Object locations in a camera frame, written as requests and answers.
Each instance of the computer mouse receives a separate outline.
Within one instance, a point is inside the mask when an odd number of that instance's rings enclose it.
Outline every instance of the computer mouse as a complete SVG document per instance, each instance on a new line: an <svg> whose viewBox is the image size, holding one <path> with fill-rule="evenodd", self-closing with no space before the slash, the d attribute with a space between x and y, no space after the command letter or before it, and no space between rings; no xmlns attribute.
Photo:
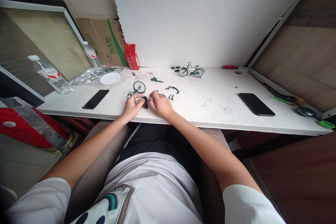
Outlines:
<svg viewBox="0 0 336 224"><path fill-rule="evenodd" d="M304 117L316 116L316 112L314 110L311 110L310 108L306 108L306 107L298 107L296 108L296 112Z"/></svg>

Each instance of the red box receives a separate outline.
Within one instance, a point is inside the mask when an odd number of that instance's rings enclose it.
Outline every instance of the red box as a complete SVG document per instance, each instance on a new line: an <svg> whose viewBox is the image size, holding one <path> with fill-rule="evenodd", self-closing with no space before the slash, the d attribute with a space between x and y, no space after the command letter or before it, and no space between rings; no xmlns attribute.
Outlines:
<svg viewBox="0 0 336 224"><path fill-rule="evenodd" d="M125 57L127 59L128 65L130 69L132 70L139 70L140 64L138 60L137 54L125 54Z"/></svg>
<svg viewBox="0 0 336 224"><path fill-rule="evenodd" d="M132 70L139 70L140 69L138 56L135 53L135 44L126 43L125 58L126 58L128 64L129 64L130 69L132 69Z"/></svg>

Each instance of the water bottle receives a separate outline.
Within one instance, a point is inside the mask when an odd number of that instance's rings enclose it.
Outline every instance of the water bottle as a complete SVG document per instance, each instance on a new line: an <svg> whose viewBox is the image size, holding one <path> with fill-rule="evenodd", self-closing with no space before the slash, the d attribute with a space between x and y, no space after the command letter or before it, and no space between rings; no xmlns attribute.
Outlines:
<svg viewBox="0 0 336 224"><path fill-rule="evenodd" d="M97 57L96 52L93 50L91 46L89 46L89 43L86 41L83 42L84 52L86 53L87 57L91 61L91 64L93 67L100 68L100 61Z"/></svg>
<svg viewBox="0 0 336 224"><path fill-rule="evenodd" d="M58 92L65 95L70 93L73 89L69 83L57 72L57 70L50 64L40 60L37 55L28 56L34 64L34 70L41 75L51 86Z"/></svg>

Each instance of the hand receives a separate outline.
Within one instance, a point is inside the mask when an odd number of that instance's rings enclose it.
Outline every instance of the hand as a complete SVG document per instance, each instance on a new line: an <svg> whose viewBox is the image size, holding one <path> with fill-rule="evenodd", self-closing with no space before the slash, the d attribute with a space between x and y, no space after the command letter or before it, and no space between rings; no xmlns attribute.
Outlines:
<svg viewBox="0 0 336 224"><path fill-rule="evenodd" d="M131 121L140 111L141 107L145 103L145 100L138 95L133 95L127 99L124 112L121 114L121 118L124 118L127 122Z"/></svg>
<svg viewBox="0 0 336 224"><path fill-rule="evenodd" d="M149 95L149 105L152 107L155 114L166 121L170 120L172 116L176 114L170 100L162 94L158 94L155 90Z"/></svg>

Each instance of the sleeve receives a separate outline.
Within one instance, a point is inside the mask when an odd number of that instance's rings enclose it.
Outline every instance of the sleeve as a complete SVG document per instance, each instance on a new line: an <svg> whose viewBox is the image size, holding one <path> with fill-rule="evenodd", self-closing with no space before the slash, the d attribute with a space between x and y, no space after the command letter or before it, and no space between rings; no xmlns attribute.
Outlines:
<svg viewBox="0 0 336 224"><path fill-rule="evenodd" d="M19 198L6 211L6 216L10 223L62 223L70 195L71 188L67 181L48 178Z"/></svg>
<svg viewBox="0 0 336 224"><path fill-rule="evenodd" d="M223 192L223 201L226 224L285 224L272 203L251 187L230 185Z"/></svg>

